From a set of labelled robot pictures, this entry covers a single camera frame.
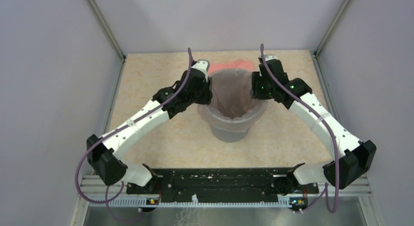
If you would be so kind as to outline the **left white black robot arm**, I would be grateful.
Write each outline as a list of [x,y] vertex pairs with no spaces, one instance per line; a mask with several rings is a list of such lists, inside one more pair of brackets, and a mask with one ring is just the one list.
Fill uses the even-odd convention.
[[192,67],[173,86],[160,89],[134,116],[101,137],[86,141],[87,161],[106,186],[117,182],[133,183],[144,193],[156,189],[154,173],[144,164],[127,164],[125,153],[158,125],[186,111],[192,104],[210,104],[212,79],[207,70]]

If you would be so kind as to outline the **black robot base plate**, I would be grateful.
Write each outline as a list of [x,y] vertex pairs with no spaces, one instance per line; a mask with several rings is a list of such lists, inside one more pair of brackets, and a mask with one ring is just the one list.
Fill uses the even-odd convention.
[[318,194],[316,183],[299,185],[290,167],[269,168],[161,168],[144,186],[128,183],[126,193],[155,194],[162,203],[275,203],[279,196]]

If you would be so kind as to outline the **pink cloth towel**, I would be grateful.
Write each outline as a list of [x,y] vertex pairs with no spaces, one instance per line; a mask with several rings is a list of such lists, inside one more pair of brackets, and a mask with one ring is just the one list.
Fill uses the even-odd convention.
[[253,61],[237,59],[237,60],[226,62],[226,63],[211,63],[209,66],[208,73],[213,74],[221,70],[233,69],[233,68],[240,68],[240,69],[243,69],[249,72],[253,72],[255,70]]

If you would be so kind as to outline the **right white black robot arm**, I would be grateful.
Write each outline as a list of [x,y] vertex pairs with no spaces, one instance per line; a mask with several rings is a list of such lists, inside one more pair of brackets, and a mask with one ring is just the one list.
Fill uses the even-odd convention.
[[265,55],[259,62],[260,70],[252,73],[252,98],[283,104],[308,126],[332,157],[326,164],[295,166],[286,179],[288,190],[299,193],[307,184],[316,182],[345,189],[365,174],[373,162],[376,145],[371,140],[362,141],[344,128],[301,78],[289,80],[274,55]]

